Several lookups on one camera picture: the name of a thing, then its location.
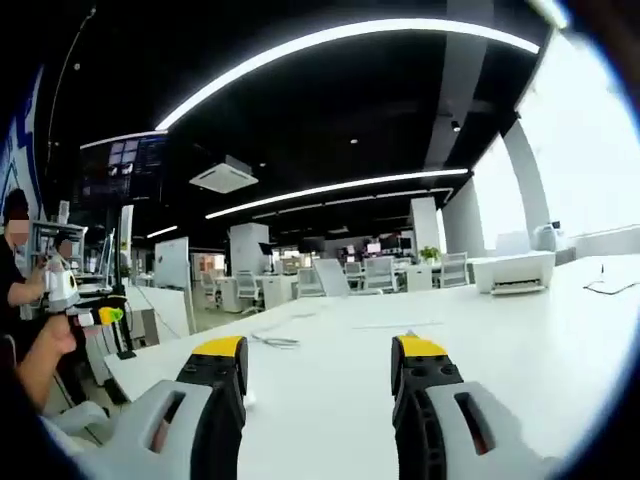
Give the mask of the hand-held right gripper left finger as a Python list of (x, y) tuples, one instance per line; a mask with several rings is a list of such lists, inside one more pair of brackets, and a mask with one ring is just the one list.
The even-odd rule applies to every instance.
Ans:
[(196, 347), (133, 401), (94, 451), (96, 479), (235, 479), (248, 380), (244, 336)]

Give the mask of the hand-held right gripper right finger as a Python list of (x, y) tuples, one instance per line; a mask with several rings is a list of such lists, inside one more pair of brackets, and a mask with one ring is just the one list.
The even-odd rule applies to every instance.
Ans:
[(401, 479), (549, 479), (560, 464), (530, 448), (507, 406), (430, 340), (392, 338), (391, 393)]

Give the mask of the person's left hand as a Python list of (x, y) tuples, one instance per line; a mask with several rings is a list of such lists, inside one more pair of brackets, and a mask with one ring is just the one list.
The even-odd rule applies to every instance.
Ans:
[(51, 316), (44, 325), (41, 336), (46, 348), (62, 356), (76, 349), (76, 339), (66, 315)]

